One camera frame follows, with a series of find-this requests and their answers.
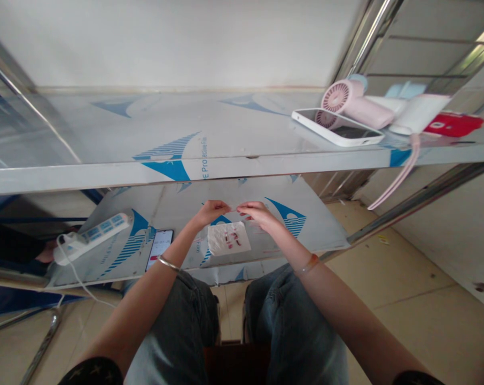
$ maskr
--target pink cable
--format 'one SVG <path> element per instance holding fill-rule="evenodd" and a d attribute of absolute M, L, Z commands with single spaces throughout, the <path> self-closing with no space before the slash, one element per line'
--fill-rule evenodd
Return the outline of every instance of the pink cable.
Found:
<path fill-rule="evenodd" d="M 408 161 L 404 165 L 401 173 L 395 178 L 395 180 L 390 184 L 390 186 L 386 189 L 384 193 L 381 194 L 379 198 L 376 199 L 374 203 L 369 206 L 369 210 L 373 210 L 378 207 L 381 203 L 383 203 L 389 196 L 401 185 L 401 183 L 406 179 L 408 174 L 413 169 L 415 163 L 417 162 L 418 156 L 420 155 L 420 135 L 419 134 L 411 134 L 410 135 L 411 147 L 412 152 L 411 156 L 409 157 Z"/>

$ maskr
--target white tissue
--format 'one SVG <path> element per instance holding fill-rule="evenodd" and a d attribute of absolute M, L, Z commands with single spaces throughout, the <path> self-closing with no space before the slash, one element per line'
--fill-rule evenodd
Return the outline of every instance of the white tissue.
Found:
<path fill-rule="evenodd" d="M 249 251 L 251 245 L 244 223 L 235 222 L 210 226 L 208 228 L 208 248 L 214 257 Z"/>

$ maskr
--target orange bracelet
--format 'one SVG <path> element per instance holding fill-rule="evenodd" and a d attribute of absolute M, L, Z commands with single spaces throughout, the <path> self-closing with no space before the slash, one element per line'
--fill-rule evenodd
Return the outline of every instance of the orange bracelet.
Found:
<path fill-rule="evenodd" d="M 315 266 L 317 266 L 317 264 L 318 264 L 318 256 L 317 256 L 317 254 L 312 254 L 311 255 L 311 258 L 310 258 L 310 261 L 306 264 L 306 266 L 303 267 L 302 269 L 294 270 L 294 273 L 297 276 L 305 275 L 311 269 L 313 269 Z"/>

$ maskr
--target red phone case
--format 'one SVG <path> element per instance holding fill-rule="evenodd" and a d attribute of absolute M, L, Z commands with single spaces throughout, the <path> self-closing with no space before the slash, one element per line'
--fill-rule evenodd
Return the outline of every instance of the red phone case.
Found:
<path fill-rule="evenodd" d="M 481 128 L 483 118 L 456 112 L 442 112 L 425 129 L 427 132 L 445 136 L 462 137 Z"/>

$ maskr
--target white power strip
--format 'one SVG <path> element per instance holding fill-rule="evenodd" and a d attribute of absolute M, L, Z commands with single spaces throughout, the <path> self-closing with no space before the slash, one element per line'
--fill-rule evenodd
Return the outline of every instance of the white power strip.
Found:
<path fill-rule="evenodd" d="M 132 217 L 119 213 L 87 230 L 84 234 L 69 233 L 66 236 L 66 242 L 61 244 L 62 248 L 57 247 L 53 250 L 53 258 L 61 266 L 69 265 L 69 262 L 130 227 L 131 222 Z"/>

